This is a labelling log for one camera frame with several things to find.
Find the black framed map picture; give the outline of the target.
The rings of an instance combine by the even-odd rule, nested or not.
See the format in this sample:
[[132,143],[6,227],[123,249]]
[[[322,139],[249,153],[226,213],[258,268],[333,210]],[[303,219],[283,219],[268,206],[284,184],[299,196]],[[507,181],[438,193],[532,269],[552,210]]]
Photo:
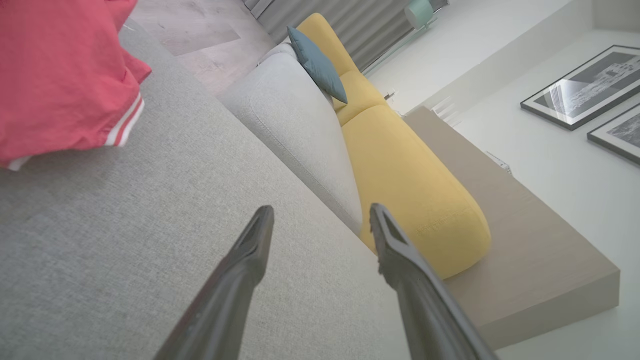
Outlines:
[[588,132],[587,139],[640,167],[640,103]]

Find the yellow sofa backrest cushion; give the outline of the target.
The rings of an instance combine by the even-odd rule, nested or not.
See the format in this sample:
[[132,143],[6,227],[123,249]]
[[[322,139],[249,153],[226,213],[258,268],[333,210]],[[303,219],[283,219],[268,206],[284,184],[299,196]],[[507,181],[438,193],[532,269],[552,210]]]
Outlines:
[[333,64],[338,75],[342,76],[348,72],[360,72],[338,35],[322,14],[311,14],[296,29],[320,48],[321,52]]
[[361,203],[359,239],[375,251],[373,203],[386,207],[442,278],[487,255],[492,237],[476,200],[388,105],[375,105],[342,126]]

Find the short grey sofa seat cushion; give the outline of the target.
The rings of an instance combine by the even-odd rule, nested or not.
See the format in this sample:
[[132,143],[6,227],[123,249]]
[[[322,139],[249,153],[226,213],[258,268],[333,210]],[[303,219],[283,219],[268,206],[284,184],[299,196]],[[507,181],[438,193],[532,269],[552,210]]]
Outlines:
[[298,61],[297,53],[295,52],[294,47],[291,45],[290,42],[285,41],[285,42],[279,43],[274,48],[270,49],[265,55],[263,55],[258,60],[256,66],[260,66],[267,59],[278,54],[285,54],[288,57],[291,57],[292,59]]

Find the mint green lamp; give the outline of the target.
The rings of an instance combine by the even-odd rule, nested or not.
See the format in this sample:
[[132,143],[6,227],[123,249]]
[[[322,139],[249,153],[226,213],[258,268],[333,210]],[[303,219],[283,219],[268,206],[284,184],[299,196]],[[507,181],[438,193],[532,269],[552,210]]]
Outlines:
[[435,20],[430,0],[410,0],[404,8],[406,19],[413,29],[428,28]]

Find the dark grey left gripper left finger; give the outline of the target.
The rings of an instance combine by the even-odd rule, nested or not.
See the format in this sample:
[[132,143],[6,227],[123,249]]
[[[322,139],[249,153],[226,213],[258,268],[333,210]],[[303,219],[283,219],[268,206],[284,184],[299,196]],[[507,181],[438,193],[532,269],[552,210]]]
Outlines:
[[259,207],[153,360],[238,360],[256,286],[265,276],[274,208]]

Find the black framed building picture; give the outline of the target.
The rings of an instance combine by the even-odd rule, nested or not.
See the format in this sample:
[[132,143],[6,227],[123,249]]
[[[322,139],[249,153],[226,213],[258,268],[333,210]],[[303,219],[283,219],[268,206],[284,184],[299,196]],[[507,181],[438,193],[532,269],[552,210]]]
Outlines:
[[519,106],[572,132],[638,93],[640,48],[612,45]]

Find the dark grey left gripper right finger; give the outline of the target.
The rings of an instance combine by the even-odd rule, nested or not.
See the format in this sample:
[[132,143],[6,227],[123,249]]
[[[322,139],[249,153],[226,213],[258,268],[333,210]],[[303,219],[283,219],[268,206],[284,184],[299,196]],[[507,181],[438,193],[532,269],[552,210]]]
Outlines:
[[412,360],[499,360],[436,271],[381,203],[370,230],[379,273],[396,291]]

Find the red and white shirt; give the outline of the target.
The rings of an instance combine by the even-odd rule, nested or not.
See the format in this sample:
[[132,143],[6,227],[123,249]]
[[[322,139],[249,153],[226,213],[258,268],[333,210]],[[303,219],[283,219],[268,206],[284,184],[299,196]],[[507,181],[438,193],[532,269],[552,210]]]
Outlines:
[[0,168],[122,147],[151,73],[119,32],[138,0],[0,0]]

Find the blue throw pillow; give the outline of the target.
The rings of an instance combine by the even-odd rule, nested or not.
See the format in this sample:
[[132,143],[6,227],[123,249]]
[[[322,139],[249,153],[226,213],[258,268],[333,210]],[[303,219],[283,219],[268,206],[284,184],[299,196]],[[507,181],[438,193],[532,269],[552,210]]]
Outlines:
[[313,82],[332,98],[346,104],[348,98],[345,87],[330,59],[300,30],[291,26],[286,30],[298,62]]

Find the long grey sofa seat cushion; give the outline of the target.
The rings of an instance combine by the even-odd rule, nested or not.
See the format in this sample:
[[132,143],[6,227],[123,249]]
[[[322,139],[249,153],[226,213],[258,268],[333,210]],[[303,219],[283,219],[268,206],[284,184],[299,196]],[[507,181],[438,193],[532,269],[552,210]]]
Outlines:
[[361,198],[338,116],[297,60],[272,55],[220,101],[354,234],[361,232]]

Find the large grey sofa chaise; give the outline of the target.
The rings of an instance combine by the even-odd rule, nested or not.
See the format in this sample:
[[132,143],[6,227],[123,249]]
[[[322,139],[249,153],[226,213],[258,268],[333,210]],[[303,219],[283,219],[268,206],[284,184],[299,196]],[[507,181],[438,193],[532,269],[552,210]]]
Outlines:
[[125,146],[0,170],[0,360],[152,359],[263,205],[239,360],[411,360],[372,251],[141,25],[119,39],[152,69]]

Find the grey pleated curtain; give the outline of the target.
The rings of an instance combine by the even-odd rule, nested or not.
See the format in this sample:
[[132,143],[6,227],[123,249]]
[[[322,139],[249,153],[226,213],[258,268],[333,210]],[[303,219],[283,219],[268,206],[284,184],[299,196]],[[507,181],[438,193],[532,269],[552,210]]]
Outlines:
[[[242,0],[254,18],[276,43],[288,36],[286,27],[297,27],[313,13],[320,13],[337,34],[359,70],[398,50],[416,30],[405,16],[410,0]],[[437,12],[450,0],[429,0]]]

